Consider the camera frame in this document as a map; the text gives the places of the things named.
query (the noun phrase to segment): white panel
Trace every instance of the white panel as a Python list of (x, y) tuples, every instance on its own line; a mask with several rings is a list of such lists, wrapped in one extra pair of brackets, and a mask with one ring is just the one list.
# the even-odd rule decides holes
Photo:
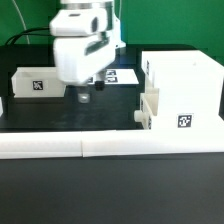
[(2, 98), (0, 97), (0, 116), (3, 113), (3, 107), (2, 107)]

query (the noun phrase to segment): black cable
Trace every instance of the black cable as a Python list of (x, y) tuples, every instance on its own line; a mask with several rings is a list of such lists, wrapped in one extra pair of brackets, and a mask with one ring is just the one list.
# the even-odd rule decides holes
[(17, 34), (17, 35), (14, 35), (12, 37), (10, 37), (6, 42), (5, 42), (5, 45), (8, 45), (8, 43), (13, 40), (11, 42), (11, 44), (14, 44), (21, 36), (24, 36), (24, 34), (26, 35), (31, 35), (29, 34), (30, 32), (35, 32), (35, 31), (45, 31), (45, 30), (49, 30), (49, 27), (36, 27), (36, 28), (31, 28), (31, 29), (27, 29), (27, 30), (24, 30), (23, 32), (21, 32), (20, 34)]
[(22, 36), (51, 36), (51, 35), (50, 35), (50, 34), (40, 34), (40, 33), (21, 33), (21, 34), (15, 35), (15, 36), (13, 36), (13, 37), (10, 37), (10, 38), (6, 41), (5, 45), (8, 45), (8, 43), (9, 43), (10, 40), (12, 40), (12, 39), (14, 39), (14, 40), (10, 43), (10, 45), (15, 44), (15, 42), (16, 42), (20, 37), (22, 37)]

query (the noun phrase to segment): white block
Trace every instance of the white block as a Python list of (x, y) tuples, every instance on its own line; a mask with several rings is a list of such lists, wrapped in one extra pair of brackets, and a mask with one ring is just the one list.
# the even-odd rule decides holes
[(55, 67), (20, 67), (12, 85), (15, 97), (63, 97), (66, 87)]
[(0, 134), (0, 159), (80, 156), (80, 132)]

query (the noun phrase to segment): white container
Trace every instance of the white container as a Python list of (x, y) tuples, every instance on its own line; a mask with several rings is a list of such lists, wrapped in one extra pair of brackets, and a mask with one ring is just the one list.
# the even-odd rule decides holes
[(66, 86), (55, 67), (20, 67), (12, 77), (15, 97), (63, 97)]
[(142, 52), (145, 92), (136, 122), (144, 129), (216, 125), (224, 67), (198, 50)]

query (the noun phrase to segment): white base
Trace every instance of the white base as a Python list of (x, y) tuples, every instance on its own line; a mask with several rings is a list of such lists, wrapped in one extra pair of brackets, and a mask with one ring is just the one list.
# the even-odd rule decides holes
[(215, 129), (0, 134), (0, 159), (224, 152), (224, 122)]

